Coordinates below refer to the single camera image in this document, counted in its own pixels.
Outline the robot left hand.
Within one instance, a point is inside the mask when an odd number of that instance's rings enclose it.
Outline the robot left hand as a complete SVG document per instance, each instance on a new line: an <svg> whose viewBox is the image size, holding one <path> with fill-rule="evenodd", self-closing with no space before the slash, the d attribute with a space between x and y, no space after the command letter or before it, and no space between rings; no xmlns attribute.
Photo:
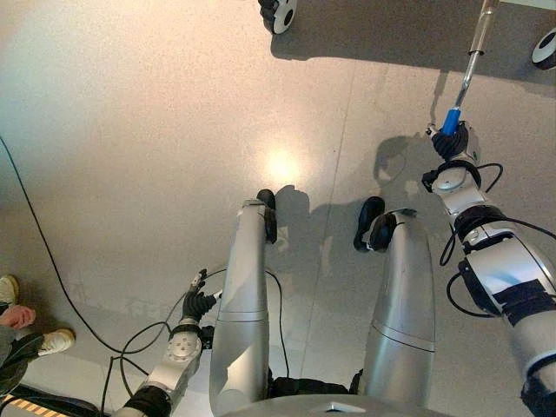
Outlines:
<svg viewBox="0 0 556 417"><path fill-rule="evenodd" d="M202 317L222 298L222 291L205 294L202 288L209 278L207 269L201 269L189 284L182 303L181 320L192 319L200 322Z"/></svg>

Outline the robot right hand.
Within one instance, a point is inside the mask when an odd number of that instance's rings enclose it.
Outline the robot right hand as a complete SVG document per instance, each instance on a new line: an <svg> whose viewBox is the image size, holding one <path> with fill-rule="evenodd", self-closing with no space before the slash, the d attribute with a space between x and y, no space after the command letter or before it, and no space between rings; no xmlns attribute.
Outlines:
<svg viewBox="0 0 556 417"><path fill-rule="evenodd" d="M468 121L459 122L452 135L442 133L432 123L427 125L426 134L434 150L445 161L465 159L477 165L480 161L480 144L473 127Z"/></svg>

